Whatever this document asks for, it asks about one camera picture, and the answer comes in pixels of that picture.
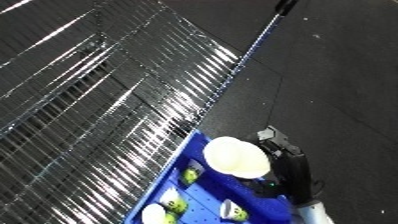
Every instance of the green cup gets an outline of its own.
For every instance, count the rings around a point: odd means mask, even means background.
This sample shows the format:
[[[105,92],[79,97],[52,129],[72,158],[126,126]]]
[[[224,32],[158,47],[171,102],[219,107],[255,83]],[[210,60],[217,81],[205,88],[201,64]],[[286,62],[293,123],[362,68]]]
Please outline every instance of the green cup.
[[[181,197],[175,187],[167,189],[159,201],[167,210],[178,215],[183,214],[188,208],[188,203]]]
[[[249,214],[247,211],[229,199],[226,199],[221,204],[220,216],[223,219],[237,222],[244,222],[249,219]]]
[[[180,180],[182,183],[189,186],[193,184],[203,172],[203,166],[196,160],[191,159],[188,163],[188,167],[181,172]]]
[[[141,214],[143,224],[176,224],[177,216],[167,212],[159,204],[150,204],[144,208]]]
[[[164,216],[163,224],[177,224],[177,216],[174,213],[167,212]]]

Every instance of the white object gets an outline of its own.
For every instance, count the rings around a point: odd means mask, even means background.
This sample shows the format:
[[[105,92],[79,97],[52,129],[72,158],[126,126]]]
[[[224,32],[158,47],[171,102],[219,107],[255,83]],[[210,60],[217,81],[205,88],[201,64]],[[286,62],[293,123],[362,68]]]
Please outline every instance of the white object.
[[[180,198],[180,194],[178,193],[175,187],[170,187],[167,189],[163,195],[160,197],[159,201],[160,204],[168,207],[171,201],[176,202]]]
[[[297,208],[305,224],[334,224],[333,220],[326,214],[322,202]]]
[[[235,209],[241,209],[237,204],[229,199],[225,199],[220,206],[220,217],[222,219],[234,220],[236,213]]]
[[[232,137],[210,141],[203,154],[214,170],[240,178],[262,177],[271,170],[267,155],[259,147]]]
[[[161,205],[150,204],[142,211],[143,224],[163,224],[166,211]]]

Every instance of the gray floor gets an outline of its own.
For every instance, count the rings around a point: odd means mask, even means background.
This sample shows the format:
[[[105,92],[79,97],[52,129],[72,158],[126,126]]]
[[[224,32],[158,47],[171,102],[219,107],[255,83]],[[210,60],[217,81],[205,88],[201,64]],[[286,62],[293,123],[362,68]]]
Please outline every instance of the gray floor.
[[[244,52],[275,0],[166,0]],[[242,136],[269,123],[305,150],[336,223],[398,219],[398,3],[302,0],[202,129]]]

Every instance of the plastic tray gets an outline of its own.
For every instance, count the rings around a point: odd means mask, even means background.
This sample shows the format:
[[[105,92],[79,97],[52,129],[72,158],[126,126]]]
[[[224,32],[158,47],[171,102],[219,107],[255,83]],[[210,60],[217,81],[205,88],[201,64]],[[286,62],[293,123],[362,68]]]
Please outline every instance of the plastic tray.
[[[144,197],[127,214],[124,224],[142,224],[142,209],[148,204],[159,202],[160,195],[171,186],[176,187],[189,204],[188,210],[179,218],[179,224],[235,223],[223,220],[219,216],[220,205],[226,198],[248,211],[250,218],[242,223],[290,223],[289,204],[283,197],[277,199],[256,198],[234,177],[220,174],[206,164],[202,150],[209,141],[210,139],[201,132],[193,132]],[[190,159],[201,163],[206,171],[194,184],[186,187],[180,183],[178,178],[180,171],[187,167]]]

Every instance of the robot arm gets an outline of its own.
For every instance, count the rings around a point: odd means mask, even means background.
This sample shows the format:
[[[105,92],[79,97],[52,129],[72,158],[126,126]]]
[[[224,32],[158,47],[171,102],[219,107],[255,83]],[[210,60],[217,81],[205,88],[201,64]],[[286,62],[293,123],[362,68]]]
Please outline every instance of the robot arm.
[[[272,126],[249,140],[259,146],[271,159],[279,190],[297,209],[305,224],[332,224],[325,208],[312,192],[313,180],[303,151],[288,142],[286,135]]]

